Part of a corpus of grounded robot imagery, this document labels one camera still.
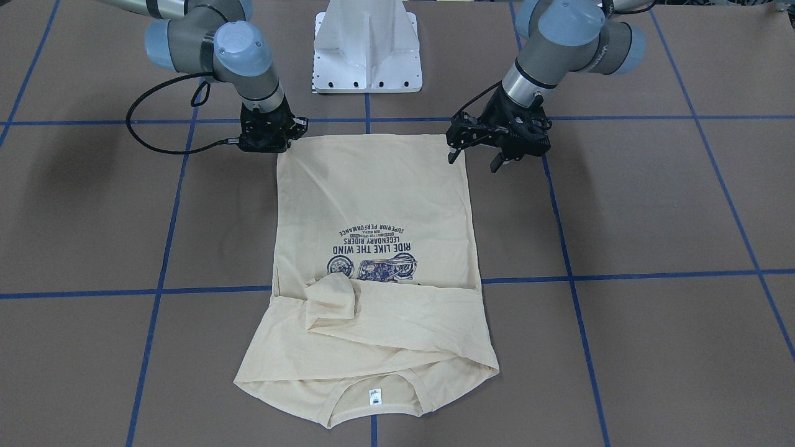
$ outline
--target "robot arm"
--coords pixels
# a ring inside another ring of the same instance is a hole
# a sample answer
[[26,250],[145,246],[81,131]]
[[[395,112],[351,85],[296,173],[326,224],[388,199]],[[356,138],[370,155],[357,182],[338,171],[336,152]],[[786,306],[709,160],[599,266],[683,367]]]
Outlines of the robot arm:
[[235,86],[242,99],[238,147],[284,152],[307,130],[291,112],[270,48],[247,19],[250,0],[100,0],[156,20],[146,30],[146,53],[156,65],[188,74],[209,72]]
[[566,73],[629,72],[646,48],[639,29],[606,20],[591,0],[528,0],[515,25],[527,42],[483,113],[475,118],[461,110],[452,117],[450,163],[478,144],[501,150],[491,162],[492,173],[510,160],[544,155],[551,147],[547,130],[552,123],[541,104]]

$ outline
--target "blue joint cap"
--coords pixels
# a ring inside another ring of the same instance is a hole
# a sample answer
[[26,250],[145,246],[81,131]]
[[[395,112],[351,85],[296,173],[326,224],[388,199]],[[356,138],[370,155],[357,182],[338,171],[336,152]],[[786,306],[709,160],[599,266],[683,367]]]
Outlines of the blue joint cap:
[[175,72],[169,49],[169,22],[171,21],[165,19],[152,21],[146,28],[144,46],[146,55],[156,66]]
[[254,14],[254,5],[251,4],[251,0],[239,0],[240,6],[243,8],[243,14],[246,16],[246,20],[251,20],[251,16]]
[[538,19],[538,30],[552,43],[579,47],[599,36],[604,21],[592,0],[555,0]]
[[236,75],[253,77],[268,71],[273,57],[262,33],[247,21],[225,23],[215,32],[215,57]]
[[533,16],[533,11],[538,5],[538,0],[525,0],[519,12],[516,13],[516,20],[514,20],[514,29],[520,36],[525,39],[530,37],[530,18]]
[[626,59],[621,63],[619,69],[615,71],[617,75],[635,70],[635,67],[637,67],[643,59],[643,53],[646,52],[646,36],[643,35],[643,32],[632,25],[630,25],[630,32],[632,35],[630,51],[626,54]]

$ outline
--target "grid line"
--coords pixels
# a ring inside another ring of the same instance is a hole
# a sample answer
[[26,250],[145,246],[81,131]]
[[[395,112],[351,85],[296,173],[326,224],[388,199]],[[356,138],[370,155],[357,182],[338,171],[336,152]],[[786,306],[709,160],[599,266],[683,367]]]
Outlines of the grid line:
[[[191,126],[188,129],[188,140],[185,143],[185,151],[191,149],[193,143],[193,132],[196,129],[196,118],[199,114],[199,108],[193,109],[191,117]],[[152,344],[154,342],[154,331],[157,326],[157,315],[160,312],[160,303],[163,297],[163,287],[165,285],[165,275],[169,268],[169,257],[171,255],[171,244],[174,238],[174,231],[176,230],[176,217],[180,211],[180,195],[182,192],[182,181],[185,178],[185,170],[188,165],[189,154],[182,156],[182,166],[180,167],[179,180],[176,183],[176,193],[174,195],[174,205],[171,211],[171,220],[169,222],[169,233],[166,236],[165,248],[163,250],[163,265],[160,270],[160,276],[157,280],[157,294],[154,297],[152,304],[152,315],[149,319],[149,331],[146,334],[146,345],[144,347],[143,360],[141,361],[141,372],[138,376],[138,387],[135,391],[135,400],[133,402],[133,411],[130,415],[130,428],[127,430],[126,447],[132,447],[135,438],[135,429],[138,425],[138,411],[141,409],[141,399],[143,398],[144,385],[146,382],[146,372],[149,369],[149,355],[152,352]]]
[[[516,13],[514,11],[514,4],[511,2],[509,4],[510,9],[510,23],[514,25],[516,22]],[[518,50],[521,52],[522,50],[522,41],[519,39],[519,33],[516,30],[516,26],[514,26],[514,36],[516,37],[516,43],[518,46]],[[607,422],[605,421],[604,417],[604,410],[602,408],[602,398],[599,395],[599,383],[596,380],[596,372],[593,365],[593,360],[591,358],[591,348],[588,343],[588,334],[585,331],[585,322],[583,321],[583,314],[582,309],[580,308],[580,299],[577,296],[577,286],[574,281],[574,273],[572,271],[572,263],[568,257],[568,248],[566,247],[566,237],[563,230],[563,221],[560,218],[560,210],[557,207],[557,198],[555,197],[555,186],[552,181],[552,173],[549,170],[549,162],[547,161],[546,155],[541,157],[541,160],[544,164],[544,175],[546,175],[547,182],[549,184],[549,201],[552,205],[553,213],[555,214],[555,221],[557,223],[557,230],[558,235],[560,237],[560,250],[563,254],[563,261],[566,265],[566,279],[568,282],[568,288],[572,294],[572,305],[574,307],[574,314],[577,319],[577,327],[580,330],[580,341],[583,345],[583,354],[585,355],[585,364],[588,367],[588,378],[591,381],[591,392],[593,394],[594,404],[596,407],[596,415],[599,419],[599,428],[602,431],[602,441],[605,447],[610,447],[610,434],[607,432]]]
[[767,286],[765,275],[762,273],[762,269],[759,266],[759,261],[757,260],[756,254],[754,253],[754,248],[750,244],[750,240],[748,239],[748,234],[746,234],[743,222],[740,220],[740,216],[739,213],[737,212],[737,208],[735,207],[735,203],[731,199],[731,194],[729,194],[729,189],[726,186],[726,182],[723,180],[723,175],[720,173],[718,162],[715,159],[715,155],[712,152],[712,148],[709,145],[709,141],[707,140],[707,135],[704,133],[704,128],[701,126],[701,121],[699,119],[699,116],[696,114],[696,108],[693,106],[692,100],[690,99],[690,95],[688,94],[688,89],[684,86],[684,81],[682,80],[682,76],[679,73],[679,68],[677,68],[677,64],[673,60],[673,55],[671,54],[668,42],[665,40],[665,35],[663,35],[662,28],[660,27],[660,24],[657,21],[657,16],[654,14],[654,11],[649,11],[649,12],[651,14],[651,19],[654,22],[654,27],[657,29],[657,33],[660,35],[662,46],[663,48],[665,48],[665,54],[668,56],[668,60],[671,63],[671,67],[673,68],[674,74],[676,74],[677,76],[677,81],[679,81],[679,86],[682,89],[682,94],[684,95],[684,99],[687,101],[688,107],[690,107],[693,121],[695,121],[696,123],[696,127],[698,128],[699,134],[701,136],[701,141],[704,144],[704,148],[707,150],[709,161],[712,163],[712,168],[715,170],[715,176],[718,178],[718,182],[720,183],[720,188],[723,190],[723,195],[726,197],[726,202],[728,203],[729,208],[731,209],[731,214],[735,219],[735,223],[737,224],[737,228],[740,232],[740,235],[743,237],[743,242],[745,243],[750,260],[754,264],[754,270],[756,271],[756,274],[759,278],[759,282],[762,285],[762,289],[765,291],[765,296],[767,298],[768,304],[770,305],[770,310],[773,311],[773,315],[776,319],[776,322],[778,323],[778,328],[784,337],[784,342],[786,343],[787,348],[789,349],[789,355],[792,357],[793,361],[795,361],[795,347],[793,346],[792,340],[789,338],[789,334],[787,333],[787,328],[784,325],[784,320],[781,318],[781,314],[778,312],[778,307],[776,306],[776,301],[773,299],[773,294],[770,292],[770,288]]
[[[370,134],[370,93],[364,94],[364,133]],[[370,415],[370,447],[378,447],[378,415]]]
[[[553,121],[657,121],[657,120],[789,120],[795,119],[795,115],[562,115],[549,116]],[[449,116],[407,116],[407,117],[385,117],[373,118],[365,116],[363,118],[310,118],[310,122],[447,122]],[[190,124],[190,119],[134,119],[133,124]],[[197,124],[237,124],[237,118],[216,118],[216,119],[197,119]],[[87,120],[49,120],[49,121],[4,121],[0,126],[123,126],[123,119],[87,119]]]
[[8,114],[8,119],[3,125],[2,134],[0,134],[0,147],[2,147],[2,143],[6,140],[6,135],[8,135],[8,130],[11,128],[11,124],[14,122],[14,116],[17,114],[17,109],[19,108],[19,104],[22,101],[22,96],[25,94],[25,89],[28,88],[30,76],[33,74],[33,69],[36,67],[36,62],[39,61],[41,50],[45,47],[45,42],[49,36],[50,29],[52,29],[52,23],[55,21],[55,14],[58,12],[59,4],[60,0],[55,0],[55,3],[52,4],[52,12],[50,13],[50,17],[47,20],[47,26],[45,27],[44,34],[41,36],[41,41],[39,41],[39,46],[36,48],[36,53],[33,55],[33,60],[30,61],[30,66],[28,67],[28,71],[25,74],[25,78],[22,80],[22,85],[19,87],[17,98],[14,100],[14,105],[11,107],[11,112]]
[[[761,270],[767,275],[795,275],[795,269],[767,269]],[[715,270],[715,271],[684,271],[684,272],[658,272],[634,274],[589,274],[573,275],[575,282],[593,281],[637,281],[643,279],[676,279],[676,278],[719,278],[736,276],[757,276],[756,270]],[[568,276],[528,276],[505,278],[482,278],[483,285],[492,284],[528,284],[544,282],[567,282]],[[209,287],[173,287],[159,290],[164,295],[182,295],[194,293],[242,293],[242,292],[270,292],[270,284],[258,286],[209,286]],[[36,298],[70,298],[70,297],[121,297],[154,295],[158,289],[116,289],[116,290],[64,290],[51,292],[10,292],[0,293],[2,300],[23,300]]]

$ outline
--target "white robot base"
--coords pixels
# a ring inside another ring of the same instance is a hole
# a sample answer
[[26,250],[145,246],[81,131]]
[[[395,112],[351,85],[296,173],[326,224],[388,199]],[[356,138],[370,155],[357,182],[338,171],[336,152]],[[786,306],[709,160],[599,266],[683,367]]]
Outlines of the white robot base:
[[422,89],[417,16],[400,0],[332,0],[315,20],[312,91]]

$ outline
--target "floor tile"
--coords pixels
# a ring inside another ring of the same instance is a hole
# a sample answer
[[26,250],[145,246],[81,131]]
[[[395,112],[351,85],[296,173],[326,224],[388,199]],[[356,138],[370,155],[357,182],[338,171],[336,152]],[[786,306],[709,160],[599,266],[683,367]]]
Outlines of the floor tile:
[[613,20],[629,23],[643,33],[646,53],[640,65],[621,75],[568,73],[544,102],[547,115],[690,115],[651,16],[614,16]]
[[[141,126],[184,148],[188,126]],[[12,126],[0,150],[0,291],[157,287],[180,157],[124,126]]]
[[3,445],[124,445],[153,297],[0,301]]
[[44,34],[54,0],[12,2],[3,5],[0,29],[3,45],[0,46],[0,119],[5,121],[25,80],[28,68],[36,56],[39,40]]
[[795,268],[793,121],[704,120],[701,125],[760,266]]
[[[141,93],[179,75],[146,56],[144,33],[152,20],[100,2],[61,2],[16,119],[124,119]],[[159,91],[134,118],[190,119],[196,85],[185,81]]]
[[[363,124],[309,123],[310,134],[361,134]],[[199,124],[194,144],[240,134],[238,124]],[[168,287],[271,283],[276,241],[276,155],[236,146],[192,155],[182,184]]]
[[[370,95],[373,117],[451,116],[502,79],[516,57],[514,27],[505,3],[407,2],[405,6],[417,15],[422,90]],[[444,23],[456,25],[440,26]]]
[[370,445],[370,419],[333,430],[276,410],[232,380],[269,293],[166,295],[135,445]]
[[577,289],[611,445],[791,445],[795,368],[758,278]]
[[658,6],[654,15],[696,113],[795,114],[795,92],[786,87],[795,38],[785,13],[773,5],[688,7],[686,14],[681,6]]
[[753,268],[693,121],[559,121],[550,138],[574,274]]
[[[373,133],[443,134],[448,122],[374,122]],[[497,149],[464,152],[472,221],[483,278],[566,275],[549,184],[541,159],[527,157],[492,174]]]
[[378,445],[602,445],[568,283],[487,285],[500,374],[422,418],[378,416]]

